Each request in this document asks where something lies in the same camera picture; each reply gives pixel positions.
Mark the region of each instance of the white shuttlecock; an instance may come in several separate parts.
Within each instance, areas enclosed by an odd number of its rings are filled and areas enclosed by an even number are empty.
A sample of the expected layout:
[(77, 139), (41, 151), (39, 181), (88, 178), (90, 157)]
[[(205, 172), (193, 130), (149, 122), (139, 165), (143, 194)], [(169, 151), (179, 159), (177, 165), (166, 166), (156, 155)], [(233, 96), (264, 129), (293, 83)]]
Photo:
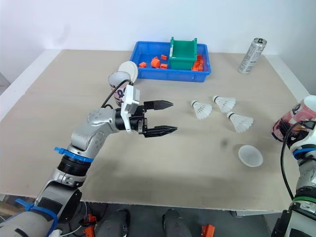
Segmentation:
[(212, 112), (212, 106), (210, 104), (204, 104), (194, 100), (191, 102), (191, 106), (194, 108), (198, 119), (204, 119)]
[(228, 112), (227, 118), (232, 121), (237, 133), (245, 132), (253, 123), (253, 118), (236, 115), (233, 112)]
[(218, 95), (213, 96), (213, 101), (218, 105), (219, 109), (223, 113), (229, 112), (236, 103), (235, 98), (226, 98), (226, 97), (220, 97)]

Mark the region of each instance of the blue cable tie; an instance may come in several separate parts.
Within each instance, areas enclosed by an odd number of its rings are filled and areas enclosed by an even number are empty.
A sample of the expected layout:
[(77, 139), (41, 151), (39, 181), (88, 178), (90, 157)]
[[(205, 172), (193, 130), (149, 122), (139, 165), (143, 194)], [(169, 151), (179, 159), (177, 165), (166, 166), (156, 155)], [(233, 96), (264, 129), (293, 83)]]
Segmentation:
[(293, 152), (293, 155), (298, 160), (298, 158), (296, 157), (298, 154), (303, 153), (303, 152), (311, 152), (311, 151), (316, 151), (316, 148), (303, 148), (300, 150), (295, 150)]
[(50, 215), (52, 218), (53, 218), (53, 224), (51, 225), (46, 237), (49, 237), (49, 235), (53, 232), (53, 230), (56, 228), (57, 224), (58, 224), (58, 218), (57, 218), (57, 215), (55, 212), (49, 210), (49, 209), (46, 209), (44, 207), (39, 207), (39, 206), (35, 206), (34, 203), (31, 203), (31, 202), (27, 202), (27, 201), (24, 201), (20, 198), (18, 198), (17, 200), (15, 200), (17, 203), (23, 205), (25, 207), (25, 210), (26, 211), (31, 211), (31, 210), (36, 210), (36, 211), (40, 211), (40, 212), (43, 212), (43, 213), (46, 213), (48, 215)]
[(55, 151), (57, 151), (59, 154), (63, 155), (67, 155), (73, 159), (77, 159), (77, 160), (80, 160), (80, 161), (84, 161), (84, 162), (88, 162), (88, 163), (92, 163), (93, 162), (93, 159), (91, 158), (87, 158), (87, 157), (82, 157), (82, 156), (79, 156), (79, 155), (76, 155), (75, 153), (72, 153), (64, 148), (59, 148), (59, 147), (55, 147), (54, 148)]

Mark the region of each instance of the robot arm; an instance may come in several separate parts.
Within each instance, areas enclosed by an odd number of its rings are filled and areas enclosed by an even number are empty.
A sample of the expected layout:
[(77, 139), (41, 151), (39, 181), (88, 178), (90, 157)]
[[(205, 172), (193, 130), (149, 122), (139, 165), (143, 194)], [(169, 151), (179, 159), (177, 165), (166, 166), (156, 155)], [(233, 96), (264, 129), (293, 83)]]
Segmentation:
[(302, 121), (299, 129), (289, 131), (282, 124), (283, 137), (290, 133), (286, 142), (297, 159), (300, 177), (290, 208), (283, 211), (272, 232), (273, 237), (316, 236), (316, 122)]
[(106, 138), (120, 130), (132, 130), (145, 137), (163, 136), (175, 131), (176, 127), (159, 126), (147, 128), (145, 112), (172, 106), (167, 101), (149, 101), (139, 106), (139, 91), (126, 87), (122, 109), (99, 108), (91, 112), (84, 123), (71, 136), (67, 149), (55, 148), (63, 155), (58, 167), (40, 191), (35, 203), (19, 202), (26, 206), (22, 212), (0, 224), (0, 236), (44, 237), (49, 236), (58, 222), (72, 219), (80, 202), (78, 189), (86, 179), (93, 159), (99, 153)]

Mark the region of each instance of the beige tabletop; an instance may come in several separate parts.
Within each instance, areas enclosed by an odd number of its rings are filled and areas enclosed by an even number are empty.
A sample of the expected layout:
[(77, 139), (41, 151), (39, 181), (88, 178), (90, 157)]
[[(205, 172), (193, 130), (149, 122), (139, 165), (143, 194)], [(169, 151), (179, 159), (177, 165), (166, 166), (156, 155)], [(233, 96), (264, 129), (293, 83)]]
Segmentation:
[[(0, 123), (0, 193), (35, 197), (61, 160), (73, 130), (110, 93), (107, 76), (131, 52), (64, 50), (32, 84)], [(157, 138), (127, 134), (108, 137), (81, 188), (83, 200), (232, 210), (280, 211), (290, 198), (284, 186), (272, 125), (296, 100), (265, 57), (253, 72), (237, 72), (241, 54), (211, 53), (212, 74), (204, 83), (139, 79), (141, 101), (168, 100), (162, 111), (148, 111), (149, 127), (177, 126)], [(211, 102), (233, 96), (236, 114), (254, 118), (242, 134)], [(192, 100), (212, 103), (197, 120)], [(245, 166), (242, 145), (263, 154), (260, 167)], [(287, 150), (285, 170), (295, 188), (298, 167)]]

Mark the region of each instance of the silver can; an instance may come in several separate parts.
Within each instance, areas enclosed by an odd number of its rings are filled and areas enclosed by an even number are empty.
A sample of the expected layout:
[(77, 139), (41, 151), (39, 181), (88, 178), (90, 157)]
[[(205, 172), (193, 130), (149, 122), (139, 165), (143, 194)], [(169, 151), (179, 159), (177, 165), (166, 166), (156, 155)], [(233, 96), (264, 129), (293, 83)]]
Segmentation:
[(253, 42), (251, 42), (251, 45), (238, 68), (238, 71), (244, 74), (250, 73), (252, 67), (256, 64), (266, 45), (267, 41), (265, 39), (255, 38)]

